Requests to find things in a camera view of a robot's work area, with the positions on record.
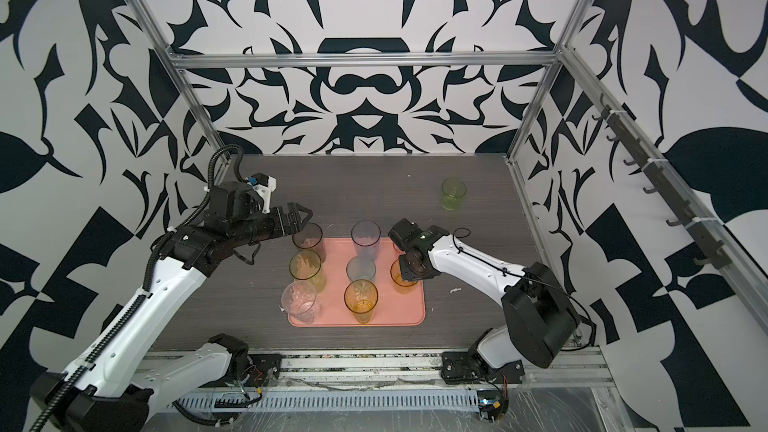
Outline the short yellow glass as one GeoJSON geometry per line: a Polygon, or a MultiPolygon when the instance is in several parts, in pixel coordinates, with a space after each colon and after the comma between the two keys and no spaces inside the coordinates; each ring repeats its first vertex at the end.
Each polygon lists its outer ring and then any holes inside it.
{"type": "Polygon", "coordinates": [[[408,281],[403,278],[398,259],[395,259],[390,267],[390,278],[392,280],[394,290],[400,294],[407,294],[417,289],[417,281],[408,281]]]}

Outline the tall dark grey glass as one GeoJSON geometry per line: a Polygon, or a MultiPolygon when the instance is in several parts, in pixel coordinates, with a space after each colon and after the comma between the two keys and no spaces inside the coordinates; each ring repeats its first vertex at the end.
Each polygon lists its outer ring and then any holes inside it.
{"type": "Polygon", "coordinates": [[[292,235],[292,242],[300,251],[314,251],[322,262],[326,260],[324,232],[320,225],[309,222],[301,231],[292,235]]]}

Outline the tall green glass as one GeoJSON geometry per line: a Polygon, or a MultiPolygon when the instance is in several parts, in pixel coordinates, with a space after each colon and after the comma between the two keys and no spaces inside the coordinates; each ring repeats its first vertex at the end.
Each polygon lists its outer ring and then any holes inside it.
{"type": "Polygon", "coordinates": [[[289,273],[294,281],[311,284],[321,293],[326,285],[322,271],[323,261],[314,250],[301,250],[289,262],[289,273]]]}

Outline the teal glass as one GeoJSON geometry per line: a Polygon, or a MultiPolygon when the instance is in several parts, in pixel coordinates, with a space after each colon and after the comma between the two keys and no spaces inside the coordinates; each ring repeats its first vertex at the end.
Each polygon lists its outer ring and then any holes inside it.
{"type": "Polygon", "coordinates": [[[355,256],[346,265],[346,275],[350,282],[357,280],[375,280],[377,267],[373,259],[366,256],[355,256]]]}

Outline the tall blue glass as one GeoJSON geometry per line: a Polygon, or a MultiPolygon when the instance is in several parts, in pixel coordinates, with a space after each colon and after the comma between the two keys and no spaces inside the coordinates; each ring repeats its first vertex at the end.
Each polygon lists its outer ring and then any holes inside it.
{"type": "Polygon", "coordinates": [[[357,222],[351,230],[351,239],[358,256],[376,260],[381,242],[381,229],[371,220],[357,222]]]}

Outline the tall yellow glass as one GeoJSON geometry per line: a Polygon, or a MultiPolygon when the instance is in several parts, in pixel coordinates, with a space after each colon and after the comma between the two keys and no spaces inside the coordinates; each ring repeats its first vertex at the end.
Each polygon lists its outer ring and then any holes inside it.
{"type": "Polygon", "coordinates": [[[344,304],[360,324],[368,324],[379,301],[379,292],[367,279],[352,281],[344,291],[344,304]]]}

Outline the tall clear glass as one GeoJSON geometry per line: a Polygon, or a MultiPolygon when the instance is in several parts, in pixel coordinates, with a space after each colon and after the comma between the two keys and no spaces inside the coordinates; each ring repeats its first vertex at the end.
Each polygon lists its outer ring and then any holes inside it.
{"type": "Polygon", "coordinates": [[[315,286],[306,281],[294,281],[281,295],[281,309],[290,319],[312,324],[319,314],[318,293],[315,286]]]}

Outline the short green glass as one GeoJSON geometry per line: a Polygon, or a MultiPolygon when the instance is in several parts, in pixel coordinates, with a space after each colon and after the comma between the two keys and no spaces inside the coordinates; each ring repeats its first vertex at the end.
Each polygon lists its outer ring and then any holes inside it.
{"type": "Polygon", "coordinates": [[[458,178],[448,178],[441,184],[441,206],[448,211],[458,210],[467,194],[466,184],[458,178]]]}

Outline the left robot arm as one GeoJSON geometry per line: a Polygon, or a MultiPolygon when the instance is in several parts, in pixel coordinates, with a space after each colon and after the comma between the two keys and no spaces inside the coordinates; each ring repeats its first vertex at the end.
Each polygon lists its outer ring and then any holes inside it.
{"type": "Polygon", "coordinates": [[[31,425],[61,431],[139,431],[159,410],[173,406],[198,424],[179,399],[221,379],[241,385],[250,366],[248,345],[218,334],[198,350],[147,375],[137,368],[181,306],[230,257],[252,265],[239,248],[260,249],[302,231],[313,216],[296,202],[273,204],[275,178],[240,172],[244,150],[225,145],[208,164],[205,195],[196,210],[169,227],[150,248],[142,285],[129,304],[63,372],[45,372],[30,396],[41,412],[31,425]]]}

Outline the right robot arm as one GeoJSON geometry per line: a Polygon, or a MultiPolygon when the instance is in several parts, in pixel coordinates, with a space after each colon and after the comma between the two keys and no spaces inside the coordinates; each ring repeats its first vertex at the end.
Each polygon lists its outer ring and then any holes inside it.
{"type": "Polygon", "coordinates": [[[560,353],[594,344],[592,330],[586,344],[568,345],[583,323],[593,322],[548,266],[535,262],[525,267],[495,258],[466,244],[470,234],[465,227],[453,232],[438,226],[422,229],[407,219],[388,232],[400,251],[405,280],[449,275],[483,293],[503,312],[504,326],[486,330],[463,352],[441,354],[445,383],[519,384],[526,365],[546,369],[560,353]]]}

